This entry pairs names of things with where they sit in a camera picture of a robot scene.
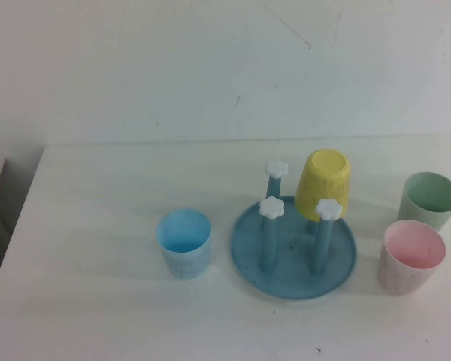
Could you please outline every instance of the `blue tray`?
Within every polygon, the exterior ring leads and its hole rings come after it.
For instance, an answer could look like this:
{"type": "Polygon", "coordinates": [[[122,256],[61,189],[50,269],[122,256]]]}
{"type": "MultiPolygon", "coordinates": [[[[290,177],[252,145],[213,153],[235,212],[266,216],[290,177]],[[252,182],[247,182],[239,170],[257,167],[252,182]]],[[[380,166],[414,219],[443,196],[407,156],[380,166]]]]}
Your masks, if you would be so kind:
{"type": "Polygon", "coordinates": [[[309,271],[314,236],[306,233],[307,222],[294,206],[293,196],[280,197],[284,215],[277,219],[277,267],[267,275],[259,269],[262,216],[259,203],[245,210],[232,233],[232,258],[239,272],[253,286],[285,299],[312,299],[338,288],[351,274],[357,249],[347,223],[336,220],[325,274],[309,271]]]}

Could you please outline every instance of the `white flower cap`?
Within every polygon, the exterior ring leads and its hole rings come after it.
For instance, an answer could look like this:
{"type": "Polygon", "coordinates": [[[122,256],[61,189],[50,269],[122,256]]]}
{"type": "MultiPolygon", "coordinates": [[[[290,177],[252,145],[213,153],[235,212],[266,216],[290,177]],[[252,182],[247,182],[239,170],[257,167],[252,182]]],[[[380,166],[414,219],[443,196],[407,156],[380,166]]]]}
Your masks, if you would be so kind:
{"type": "Polygon", "coordinates": [[[265,173],[275,179],[287,175],[289,165],[282,160],[271,160],[265,163],[265,173]]]}
{"type": "Polygon", "coordinates": [[[336,220],[341,215],[343,206],[335,199],[321,199],[316,206],[316,213],[323,220],[336,220]]]}
{"type": "Polygon", "coordinates": [[[267,197],[259,203],[259,214],[274,220],[284,214],[284,202],[276,197],[267,197]]]}

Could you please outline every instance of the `plastic cup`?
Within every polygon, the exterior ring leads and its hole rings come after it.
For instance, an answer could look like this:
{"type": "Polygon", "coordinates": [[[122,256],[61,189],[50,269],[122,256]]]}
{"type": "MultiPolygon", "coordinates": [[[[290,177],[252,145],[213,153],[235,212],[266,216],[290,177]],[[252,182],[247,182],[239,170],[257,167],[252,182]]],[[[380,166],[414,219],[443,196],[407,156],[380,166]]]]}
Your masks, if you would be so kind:
{"type": "MultiPolygon", "coordinates": [[[[321,199],[335,199],[347,212],[351,165],[346,156],[334,149],[319,149],[307,158],[294,203],[304,217],[319,222],[316,206],[321,199]]],[[[309,232],[316,228],[311,224],[309,232]]]]}
{"type": "Polygon", "coordinates": [[[201,275],[210,259],[209,219],[201,212],[184,208],[161,219],[156,238],[171,273],[179,278],[201,275]]]}
{"type": "Polygon", "coordinates": [[[399,220],[418,220],[439,231],[451,217],[451,180],[436,173],[416,173],[404,183],[399,220]]]}
{"type": "Polygon", "coordinates": [[[420,288],[446,256],[446,245],[435,229],[415,220],[399,220],[384,233],[379,282],[392,295],[420,288]]]}

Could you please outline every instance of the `green cup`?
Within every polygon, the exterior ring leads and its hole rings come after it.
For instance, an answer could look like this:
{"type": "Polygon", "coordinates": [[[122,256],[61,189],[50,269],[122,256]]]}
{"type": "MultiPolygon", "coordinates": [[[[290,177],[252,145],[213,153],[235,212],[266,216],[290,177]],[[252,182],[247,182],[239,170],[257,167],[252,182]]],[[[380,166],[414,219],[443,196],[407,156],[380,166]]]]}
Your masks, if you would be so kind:
{"type": "Polygon", "coordinates": [[[404,183],[398,220],[418,220],[439,231],[451,217],[451,180],[436,173],[416,173],[404,183]]]}

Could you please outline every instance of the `light blue cup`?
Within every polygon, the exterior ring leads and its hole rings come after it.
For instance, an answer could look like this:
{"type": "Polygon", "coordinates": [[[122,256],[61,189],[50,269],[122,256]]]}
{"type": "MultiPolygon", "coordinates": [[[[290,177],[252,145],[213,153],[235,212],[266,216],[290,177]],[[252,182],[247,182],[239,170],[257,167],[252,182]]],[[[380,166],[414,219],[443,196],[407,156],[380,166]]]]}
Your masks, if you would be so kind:
{"type": "Polygon", "coordinates": [[[211,230],[209,219],[189,208],[178,209],[161,219],[156,238],[173,275],[195,278],[205,271],[210,259],[211,230]]]}

